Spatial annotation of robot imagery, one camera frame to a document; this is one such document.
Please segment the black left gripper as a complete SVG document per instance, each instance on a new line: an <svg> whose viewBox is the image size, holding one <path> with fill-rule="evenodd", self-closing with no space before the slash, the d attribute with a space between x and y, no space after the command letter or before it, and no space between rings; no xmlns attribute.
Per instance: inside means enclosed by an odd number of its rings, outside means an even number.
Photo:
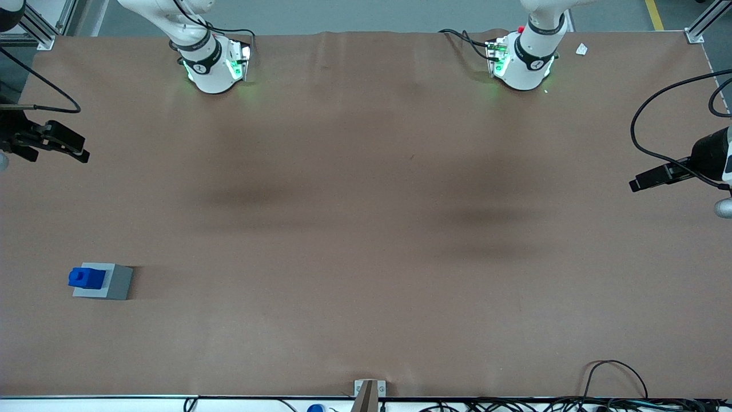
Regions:
<svg viewBox="0 0 732 412"><path fill-rule="evenodd" d="M729 139L729 127L699 139L692 148L689 168L705 178L722 182L727 171L727 159L730 157ZM629 186L633 193L637 193L643 187L670 185L692 177L694 176L679 164L667 163L638 174L637 179L629 182Z"/></svg>

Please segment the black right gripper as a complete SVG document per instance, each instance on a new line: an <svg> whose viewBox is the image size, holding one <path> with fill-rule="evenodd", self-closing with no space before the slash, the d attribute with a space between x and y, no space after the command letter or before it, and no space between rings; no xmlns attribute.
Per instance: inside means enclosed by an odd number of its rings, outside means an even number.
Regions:
<svg viewBox="0 0 732 412"><path fill-rule="evenodd" d="M45 138L42 127L29 120L25 112L37 110L37 105L1 105L1 149L29 162L35 162L39 150L49 151L51 144L62 148L63 153L86 164L90 153L84 150L86 139L74 130L56 120L45 123Z"/></svg>

